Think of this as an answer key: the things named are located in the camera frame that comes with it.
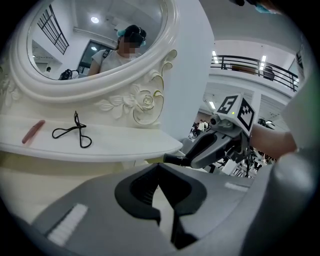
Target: black metal railing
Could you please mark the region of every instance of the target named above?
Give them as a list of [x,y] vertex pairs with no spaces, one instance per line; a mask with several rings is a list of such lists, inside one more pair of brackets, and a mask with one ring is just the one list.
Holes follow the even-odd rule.
[[44,11],[37,24],[54,46],[57,47],[57,49],[64,55],[69,43],[59,26],[51,4]]
[[296,74],[277,65],[255,58],[217,55],[212,57],[210,67],[252,74],[284,85],[294,92],[296,92],[299,87],[299,80]]

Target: mirror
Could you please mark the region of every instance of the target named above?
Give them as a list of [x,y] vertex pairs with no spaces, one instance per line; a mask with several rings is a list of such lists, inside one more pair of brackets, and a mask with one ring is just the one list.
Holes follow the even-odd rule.
[[34,68],[52,80],[80,79],[131,62],[157,41],[164,0],[43,0],[28,34]]

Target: white vanity table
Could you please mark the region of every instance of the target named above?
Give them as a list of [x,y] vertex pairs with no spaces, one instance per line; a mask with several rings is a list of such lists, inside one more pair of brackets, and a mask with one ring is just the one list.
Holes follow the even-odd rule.
[[[0,193],[8,209],[29,223],[88,179],[144,164],[182,147],[159,129],[165,100],[163,76],[177,56],[175,2],[154,1],[162,15],[160,30],[153,43],[147,33],[149,48],[137,59],[94,76],[53,80],[37,66],[32,36],[39,29],[38,20],[55,1],[63,2],[43,0],[29,12],[1,61]],[[54,129],[75,126],[75,111],[87,126],[81,131],[93,141],[89,148],[80,147],[78,129],[52,138]],[[39,120],[45,120],[43,127],[22,144]]]

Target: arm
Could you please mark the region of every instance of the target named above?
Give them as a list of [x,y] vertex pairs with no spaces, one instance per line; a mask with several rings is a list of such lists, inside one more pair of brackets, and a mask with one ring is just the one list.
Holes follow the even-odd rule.
[[90,70],[87,76],[89,77],[89,76],[96,75],[99,73],[99,70],[100,70],[100,65],[95,60],[92,60]]
[[254,124],[252,127],[250,146],[274,159],[297,149],[290,132],[275,131],[260,124]]

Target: fluorescent light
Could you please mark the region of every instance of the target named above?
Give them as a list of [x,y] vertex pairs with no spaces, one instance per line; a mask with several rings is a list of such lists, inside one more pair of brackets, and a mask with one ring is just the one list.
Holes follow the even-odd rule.
[[91,17],[91,21],[93,23],[98,23],[99,22],[99,19],[97,17]]
[[274,123],[273,123],[272,121],[266,121],[265,123],[266,123],[267,125],[272,125],[272,126],[275,127],[275,125],[274,125]]
[[215,104],[212,101],[209,101],[209,104],[210,104],[211,108],[213,108],[214,110],[216,109]]

